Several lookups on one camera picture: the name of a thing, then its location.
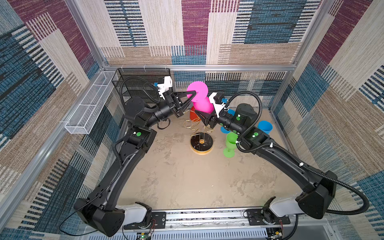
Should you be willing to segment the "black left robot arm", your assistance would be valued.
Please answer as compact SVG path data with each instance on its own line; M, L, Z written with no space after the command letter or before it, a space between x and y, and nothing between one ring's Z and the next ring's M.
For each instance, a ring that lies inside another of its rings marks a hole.
M135 202L118 207L118 199L134 168L154 142L157 132L151 127L172 115L182 116L196 94L196 91L166 91L165 97L153 107L139 97L126 101L125 118L129 128L126 135L113 145L116 162L86 198L79 198L75 202L74 208L84 223L108 237L129 224L137 224L142 228L150 226L150 206Z

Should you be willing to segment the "blue front wine glass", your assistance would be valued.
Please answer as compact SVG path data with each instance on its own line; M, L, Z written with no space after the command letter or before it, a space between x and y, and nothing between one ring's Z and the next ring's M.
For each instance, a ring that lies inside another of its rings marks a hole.
M268 121L260 121L258 124L258 128L269 135L273 130L273 125Z

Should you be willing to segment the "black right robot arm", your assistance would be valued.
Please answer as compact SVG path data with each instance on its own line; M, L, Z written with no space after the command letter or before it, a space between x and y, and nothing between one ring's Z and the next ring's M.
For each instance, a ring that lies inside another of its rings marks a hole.
M259 116L249 104L240 104L233 115L226 113L223 117L217 116L215 112L195 112L205 126L213 128L220 125L237 135L250 127ZM284 148L257 127L252 127L241 140L241 147L245 150L255 148L252 152L254 155L273 164L302 189L302 193L289 198L270 198L262 208L265 222L273 224L278 218L296 214L306 214L314 219L323 218L336 193L336 184L326 178L335 177L335 174L328 171L316 175L305 170L306 163L295 161Z

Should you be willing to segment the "magenta wine glass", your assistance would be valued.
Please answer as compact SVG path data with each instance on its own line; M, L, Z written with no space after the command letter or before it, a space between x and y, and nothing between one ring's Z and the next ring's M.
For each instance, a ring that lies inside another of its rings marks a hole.
M196 92L196 96L192 99L195 110L207 114L211 114L214 111L214 106L208 98L208 87L204 82L196 81L191 83L187 91Z

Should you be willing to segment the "red wine glass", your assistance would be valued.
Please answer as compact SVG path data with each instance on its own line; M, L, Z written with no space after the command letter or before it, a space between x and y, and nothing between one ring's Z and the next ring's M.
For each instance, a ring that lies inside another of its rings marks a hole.
M192 108L190 109L190 120L192 122L195 122L195 123L198 123L201 121L200 117L195 113L195 107L192 106Z

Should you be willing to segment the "green wine glass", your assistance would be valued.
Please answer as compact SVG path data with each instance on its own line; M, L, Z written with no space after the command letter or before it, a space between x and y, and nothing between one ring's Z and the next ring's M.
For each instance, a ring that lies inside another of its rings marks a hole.
M226 158L233 158L235 156L236 141L238 135L236 133L228 133L226 137L226 148L223 150L223 154Z

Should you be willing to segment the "blue wine glass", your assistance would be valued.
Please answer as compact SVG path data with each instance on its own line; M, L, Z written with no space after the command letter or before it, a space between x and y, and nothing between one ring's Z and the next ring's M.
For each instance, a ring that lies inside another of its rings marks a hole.
M258 128L269 135L273 130L273 125L268 121L260 121L258 124Z
M231 132L227 128L228 128L228 126L229 126L229 124L231 122L232 117L235 115L235 111L232 110L232 109L229 109L228 110L228 115L231 115L231 116L228 117L228 119L226 120L225 123L221 123L221 132L224 133L224 134L229 134Z

